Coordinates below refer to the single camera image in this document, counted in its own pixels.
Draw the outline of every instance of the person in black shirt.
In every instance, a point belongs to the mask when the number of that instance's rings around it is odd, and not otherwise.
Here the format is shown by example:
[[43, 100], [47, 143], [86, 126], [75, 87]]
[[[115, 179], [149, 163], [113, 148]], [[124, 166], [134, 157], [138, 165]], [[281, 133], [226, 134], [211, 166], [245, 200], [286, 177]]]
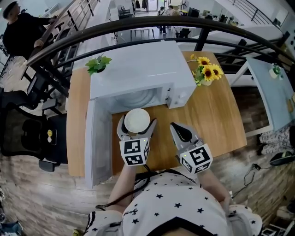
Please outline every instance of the person in black shirt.
[[16, 1], [4, 10], [3, 18], [8, 21], [3, 35], [4, 46], [9, 54], [23, 56], [27, 60], [35, 47], [48, 46], [40, 38], [46, 31], [44, 25], [51, 24], [56, 19], [37, 18], [25, 12], [20, 14], [20, 6]]

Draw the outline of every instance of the microwave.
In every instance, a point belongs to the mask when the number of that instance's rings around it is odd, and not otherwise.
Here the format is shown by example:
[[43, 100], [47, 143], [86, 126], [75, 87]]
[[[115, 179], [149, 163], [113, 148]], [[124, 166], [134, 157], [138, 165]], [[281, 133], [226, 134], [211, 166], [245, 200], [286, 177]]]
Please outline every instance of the microwave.
[[196, 88], [175, 41], [123, 47], [91, 76], [85, 134], [85, 178], [89, 188], [112, 176], [112, 114], [167, 104], [184, 106]]

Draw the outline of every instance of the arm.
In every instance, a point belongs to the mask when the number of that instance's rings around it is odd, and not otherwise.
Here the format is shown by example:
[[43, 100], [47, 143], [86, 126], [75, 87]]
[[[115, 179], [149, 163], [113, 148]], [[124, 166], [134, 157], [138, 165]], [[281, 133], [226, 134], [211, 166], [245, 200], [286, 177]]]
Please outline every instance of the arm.
[[211, 170], [206, 170], [198, 174], [198, 179], [204, 190], [212, 194], [218, 202], [222, 202], [230, 193], [225, 186], [216, 178]]
[[47, 25], [47, 24], [52, 24], [56, 17], [52, 18], [39, 18], [39, 17], [34, 17], [28, 13], [22, 13], [25, 17], [30, 18], [32, 21], [36, 22], [38, 25]]
[[[124, 194], [133, 191], [134, 189], [134, 182], [135, 182], [135, 175], [136, 175], [136, 166], [127, 166], [124, 165], [123, 170], [119, 176], [118, 181], [113, 188], [108, 203], [118, 199], [119, 197], [123, 196]], [[124, 198], [116, 205], [109, 206], [107, 210], [116, 210], [121, 213], [124, 212], [126, 207], [132, 202], [132, 195]]]

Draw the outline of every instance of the yellow flower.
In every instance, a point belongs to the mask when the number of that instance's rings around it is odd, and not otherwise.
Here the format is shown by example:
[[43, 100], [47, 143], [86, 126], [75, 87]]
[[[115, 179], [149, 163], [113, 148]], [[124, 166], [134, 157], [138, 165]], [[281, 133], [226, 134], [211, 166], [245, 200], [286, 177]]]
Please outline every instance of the yellow flower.
[[210, 60], [207, 57], [199, 57], [198, 63], [199, 63], [199, 66], [211, 65]]
[[218, 65], [216, 65], [216, 64], [212, 65], [212, 70], [213, 70], [213, 72], [215, 74], [216, 79], [221, 79], [222, 75], [224, 75], [222, 69], [220, 69], [220, 67]]
[[212, 69], [212, 65], [205, 65], [202, 73], [204, 74], [205, 81], [212, 81], [215, 79], [215, 74]]

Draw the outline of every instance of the wire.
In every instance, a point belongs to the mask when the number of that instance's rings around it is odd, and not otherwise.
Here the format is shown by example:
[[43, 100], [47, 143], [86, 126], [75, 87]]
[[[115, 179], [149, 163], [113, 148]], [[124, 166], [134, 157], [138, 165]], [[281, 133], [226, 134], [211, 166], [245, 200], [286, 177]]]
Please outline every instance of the wire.
[[244, 190], [246, 187], [248, 187], [250, 184], [252, 184], [253, 180], [254, 180], [254, 177], [255, 177], [255, 172], [253, 173], [252, 175], [252, 179], [249, 183], [246, 183], [246, 177], [248, 176], [248, 174], [250, 174], [250, 172], [252, 170], [255, 169], [255, 165], [252, 165], [252, 168], [247, 172], [247, 174], [244, 176], [244, 187], [241, 188], [239, 191], [237, 191], [232, 198], [235, 198], [240, 192], [242, 192], [242, 190]]
[[126, 197], [128, 197], [128, 196], [130, 196], [130, 195], [132, 195], [132, 194], [134, 194], [134, 193], [136, 193], [136, 192], [138, 192], [138, 191], [144, 189], [144, 188], [148, 185], [148, 182], [149, 182], [150, 179], [151, 179], [151, 174], [150, 174], [150, 173], [151, 173], [151, 170], [149, 169], [148, 165], [143, 165], [143, 166], [147, 169], [149, 175], [148, 175], [148, 177], [147, 177], [147, 181], [146, 181], [141, 187], [139, 187], [139, 188], [137, 188], [137, 189], [135, 189], [135, 190], [133, 190], [133, 191], [130, 191], [130, 192], [124, 194], [123, 196], [119, 197], [119, 198], [116, 199], [115, 201], [112, 201], [112, 202], [110, 202], [110, 203], [108, 203], [108, 204], [105, 204], [105, 205], [97, 205], [95, 208], [96, 208], [96, 209], [101, 209], [101, 210], [105, 211], [104, 208], [107, 208], [107, 207], [109, 207], [109, 206], [115, 205], [115, 204], [117, 204], [118, 202], [120, 202], [121, 200], [123, 200], [124, 198], [126, 198]]

